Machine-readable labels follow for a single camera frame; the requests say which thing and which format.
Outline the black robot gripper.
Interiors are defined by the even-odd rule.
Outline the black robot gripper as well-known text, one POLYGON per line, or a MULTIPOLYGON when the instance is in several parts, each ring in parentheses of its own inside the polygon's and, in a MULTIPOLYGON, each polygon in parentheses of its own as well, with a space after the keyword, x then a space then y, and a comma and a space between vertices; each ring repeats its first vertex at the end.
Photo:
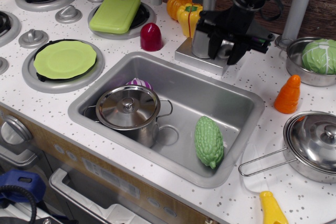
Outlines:
POLYGON ((196 30, 209 37, 209 57, 215 59, 223 40, 233 42, 228 65, 235 65, 250 50, 266 53, 268 47, 256 44, 252 38, 272 41, 272 33, 255 21, 267 0, 233 0, 233 5, 223 11, 205 10, 200 12, 196 30))

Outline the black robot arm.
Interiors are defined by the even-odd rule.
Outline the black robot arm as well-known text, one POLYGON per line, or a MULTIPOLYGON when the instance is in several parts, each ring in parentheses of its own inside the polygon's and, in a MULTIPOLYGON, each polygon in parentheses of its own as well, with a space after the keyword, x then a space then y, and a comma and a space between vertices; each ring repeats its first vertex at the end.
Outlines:
MULTIPOLYGON (((223 11, 203 10, 192 40, 192 54, 198 58, 215 59, 223 41, 233 43, 227 64, 234 65, 250 50, 266 53, 275 36, 254 19, 265 2, 270 0, 233 0, 232 6, 223 11)), ((281 0, 274 0, 279 11, 281 0)))

